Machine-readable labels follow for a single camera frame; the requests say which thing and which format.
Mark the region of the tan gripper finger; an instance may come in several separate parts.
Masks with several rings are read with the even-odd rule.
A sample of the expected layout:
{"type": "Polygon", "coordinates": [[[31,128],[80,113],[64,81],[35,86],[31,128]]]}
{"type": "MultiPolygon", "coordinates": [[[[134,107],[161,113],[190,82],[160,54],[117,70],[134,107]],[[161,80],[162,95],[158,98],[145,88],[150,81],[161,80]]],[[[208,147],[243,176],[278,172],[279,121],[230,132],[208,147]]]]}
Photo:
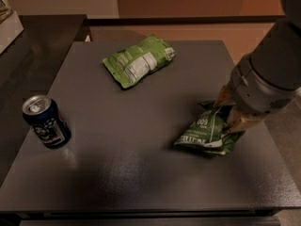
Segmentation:
{"type": "Polygon", "coordinates": [[[226,106],[226,105],[235,105],[230,84],[227,84],[221,88],[214,102],[215,107],[226,106]]]}
{"type": "Polygon", "coordinates": [[[226,127],[223,131],[226,134],[243,132],[264,121],[265,115],[253,115],[244,112],[238,105],[234,105],[226,120],[226,127]]]}

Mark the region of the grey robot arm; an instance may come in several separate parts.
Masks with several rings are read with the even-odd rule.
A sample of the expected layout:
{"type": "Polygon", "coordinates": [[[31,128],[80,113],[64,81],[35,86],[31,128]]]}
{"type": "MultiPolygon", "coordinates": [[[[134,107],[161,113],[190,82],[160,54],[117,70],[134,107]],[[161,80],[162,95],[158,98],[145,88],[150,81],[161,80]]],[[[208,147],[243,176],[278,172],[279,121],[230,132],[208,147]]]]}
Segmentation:
{"type": "Polygon", "coordinates": [[[231,107],[227,134],[257,125],[300,95],[301,0],[280,3],[285,17],[275,22],[253,52],[241,58],[214,103],[231,107]]]}

